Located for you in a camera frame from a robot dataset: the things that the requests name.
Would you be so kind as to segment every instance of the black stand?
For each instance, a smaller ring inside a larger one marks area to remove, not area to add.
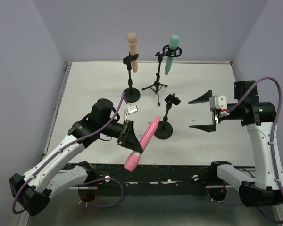
[[[124,93],[126,95],[126,99],[129,103],[134,103],[134,102],[138,101],[141,97],[141,93],[139,92],[139,90],[137,88],[132,87],[133,82],[132,82],[132,79],[131,79],[131,70],[132,70],[131,62],[133,60],[137,60],[137,58],[138,58],[138,54],[131,56],[130,53],[129,53],[129,56],[127,56],[126,58],[123,59],[123,63],[125,65],[127,65],[127,70],[128,70],[128,74],[129,74],[129,79],[128,79],[129,88],[126,88],[124,90]]]
[[[168,85],[165,84],[161,84],[159,82],[160,79],[160,66],[161,66],[161,62],[163,60],[163,57],[167,56],[167,57],[179,57],[181,56],[181,54],[183,53],[183,51],[181,50],[180,47],[177,47],[177,49],[172,50],[169,49],[169,45],[165,45],[162,49],[162,53],[157,52],[155,54],[156,57],[158,57],[158,72],[156,73],[156,80],[154,81],[154,83],[150,86],[147,86],[145,88],[142,88],[142,90],[146,90],[148,88],[150,88],[151,90],[153,90],[153,92],[158,96],[158,106],[160,106],[160,101],[159,101],[159,91],[162,87],[168,87]]]
[[[166,98],[166,114],[162,121],[159,122],[158,128],[156,132],[154,133],[154,136],[156,136],[158,139],[165,140],[171,137],[173,134],[173,127],[168,122],[168,113],[169,110],[172,108],[172,104],[179,105],[181,100],[178,97],[175,97],[175,94],[169,94]]]
[[[153,90],[153,92],[158,96],[158,106],[160,106],[160,102],[159,102],[159,91],[162,87],[168,87],[168,85],[164,85],[161,84],[159,82],[160,79],[160,66],[161,66],[161,62],[163,60],[163,56],[164,54],[161,54],[160,52],[157,52],[155,54],[156,57],[158,57],[158,72],[156,73],[156,80],[154,81],[154,83],[150,86],[147,86],[145,88],[142,88],[142,90],[146,90],[148,88],[150,88],[151,90]]]

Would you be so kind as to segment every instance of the white wall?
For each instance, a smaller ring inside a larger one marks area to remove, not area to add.
[[[269,0],[233,64],[237,80],[273,76],[283,89],[283,0]],[[271,81],[258,85],[262,101],[277,104]],[[278,122],[278,146],[283,165],[283,108]]]
[[[267,0],[33,0],[65,60],[121,60],[126,36],[154,60],[172,34],[179,60],[233,60]]]
[[[9,178],[41,159],[64,60],[31,0],[0,0],[0,226],[17,225]]]

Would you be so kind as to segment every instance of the screw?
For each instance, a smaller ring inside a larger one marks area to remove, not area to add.
[[[195,174],[195,175],[192,176],[192,179],[193,179],[193,181],[197,181],[197,180],[199,180],[199,177],[198,177],[198,175]]]

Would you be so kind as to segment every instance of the table surface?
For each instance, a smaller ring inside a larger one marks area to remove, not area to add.
[[[213,95],[227,96],[228,102],[236,102],[233,99],[235,79],[231,65],[177,63],[172,65],[169,75],[164,75],[164,66],[161,66],[160,82],[168,87],[159,92],[160,107],[152,90],[141,90],[154,82],[158,63],[139,62],[138,72],[132,73],[133,86],[141,92],[140,100],[135,103],[139,111],[132,115],[138,139],[149,122],[157,115],[164,116],[164,98],[168,94],[175,93],[181,99],[181,103],[174,105],[168,115],[168,121],[173,126],[173,135],[167,140],[153,137],[140,164],[210,165],[212,161],[229,161],[234,165],[253,166],[250,139],[240,121],[223,121],[217,125],[217,132],[213,133],[189,128],[189,125],[212,123],[208,103],[188,104],[209,89],[213,90]],[[127,80],[128,71],[121,62],[72,63],[48,152],[60,143],[75,121],[91,111],[98,99],[107,98],[116,108],[123,90],[127,88]],[[121,121],[123,106],[120,112]],[[110,142],[99,140],[70,162],[123,164],[130,152],[131,150],[118,146],[115,139]]]
[[[114,203],[118,197],[101,197],[97,204]],[[50,201],[46,209],[30,218],[28,226],[275,226],[255,208],[212,203],[208,197],[127,196],[115,207],[94,208],[78,204],[77,189],[70,189]],[[234,189],[228,189],[227,203],[240,203]],[[262,208],[277,219],[273,207]]]
[[[155,80],[158,64],[139,63],[132,74],[133,86],[141,91]],[[118,104],[127,87],[127,70],[122,63],[73,63],[59,113],[52,133],[49,152],[67,133],[72,124],[90,112],[99,98]],[[226,160],[234,165],[253,166],[253,155],[248,133],[238,121],[225,121],[217,132],[206,133],[188,128],[192,124],[211,123],[208,103],[189,105],[207,90],[213,95],[228,96],[233,100],[234,76],[229,64],[173,64],[168,76],[161,82],[169,87],[160,91],[161,107],[151,90],[141,91],[134,114],[137,137],[141,137],[155,116],[165,114],[163,99],[175,93],[181,103],[169,112],[174,133],[168,140],[153,138],[143,154],[142,164],[209,165],[212,161]],[[71,160],[72,163],[123,164],[130,150],[110,142],[97,141]],[[113,203],[118,197],[99,197],[98,204]],[[228,189],[225,202],[239,203],[238,193]],[[277,219],[273,207],[263,208],[271,218]],[[39,215],[30,218],[29,226],[268,226],[254,208],[228,207],[210,202],[207,197],[193,196],[127,196],[113,208],[86,208],[78,204],[77,189],[69,189],[52,199]]]

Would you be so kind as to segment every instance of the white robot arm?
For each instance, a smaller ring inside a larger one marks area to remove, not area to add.
[[[189,102],[209,102],[213,119],[211,125],[194,125],[191,128],[214,132],[216,125],[223,120],[240,120],[242,126],[246,127],[255,160],[255,178],[246,176],[226,161],[213,162],[211,165],[218,178],[239,192],[243,205],[247,207],[283,203],[283,170],[276,134],[278,115],[272,103],[259,102],[256,87],[264,79],[274,80],[266,77],[258,81],[235,82],[236,104],[227,103],[225,96],[213,96],[211,90]]]
[[[67,172],[59,172],[72,158],[99,139],[101,133],[116,138],[117,143],[124,148],[143,153],[158,126],[157,120],[159,121],[160,117],[156,118],[157,123],[149,126],[139,142],[134,133],[133,121],[128,119],[128,115],[137,112],[137,107],[133,105],[125,108],[125,121],[120,124],[117,113],[120,105],[121,102],[116,110],[111,101],[99,99],[93,105],[91,113],[75,122],[60,144],[38,165],[23,175],[16,173],[9,179],[11,192],[15,198],[14,213],[20,213],[15,211],[16,201],[34,216],[47,206],[50,198],[60,192],[82,184],[87,179],[93,181],[100,178],[95,168],[87,162],[80,162]]]

